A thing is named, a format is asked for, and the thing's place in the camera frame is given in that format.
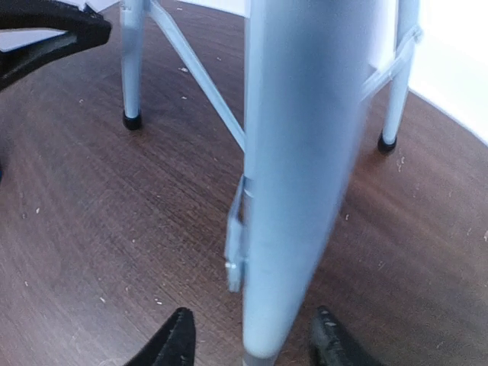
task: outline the dark brown wood surface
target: dark brown wood surface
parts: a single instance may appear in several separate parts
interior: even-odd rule
[[[168,10],[242,121],[243,19]],[[145,127],[123,128],[118,9],[106,14],[108,45],[0,95],[0,365],[122,365],[179,306],[195,312],[197,364],[233,364],[241,297],[223,249],[242,153],[149,20]],[[278,364],[307,364],[320,304],[385,364],[488,364],[488,148],[410,95],[380,156],[386,103],[383,90]]]

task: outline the metal stool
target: metal stool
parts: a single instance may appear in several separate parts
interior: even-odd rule
[[[374,0],[252,3],[246,25],[246,133],[157,0],[123,0],[124,124],[141,127],[143,20],[161,28],[245,153],[230,208],[226,268],[245,280],[244,363],[272,365],[326,247],[357,155],[369,98],[392,80],[381,153],[397,144],[419,0],[399,0],[396,57],[368,78]],[[245,205],[244,222],[238,218]]]

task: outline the black rubber foot cap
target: black rubber foot cap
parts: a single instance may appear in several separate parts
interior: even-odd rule
[[[140,112],[137,117],[134,118],[129,118],[124,113],[124,126],[131,131],[140,129],[143,126],[143,119],[140,115]]]
[[[395,150],[397,147],[397,138],[395,137],[395,141],[392,144],[385,143],[383,140],[383,133],[380,134],[380,139],[378,140],[378,151],[383,155],[388,155],[392,151]]]

